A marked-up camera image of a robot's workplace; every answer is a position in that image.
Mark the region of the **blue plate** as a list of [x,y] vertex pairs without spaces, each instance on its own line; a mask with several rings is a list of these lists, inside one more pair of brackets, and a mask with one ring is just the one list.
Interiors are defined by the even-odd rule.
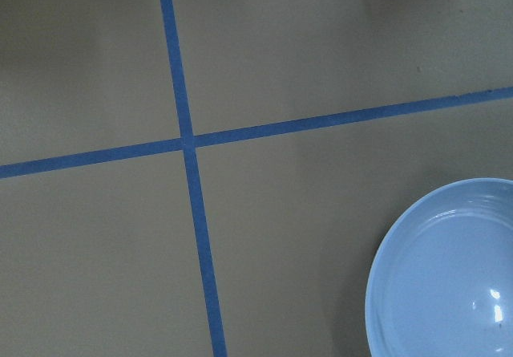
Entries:
[[511,355],[511,181],[457,181],[412,204],[374,256],[365,325],[373,356]]

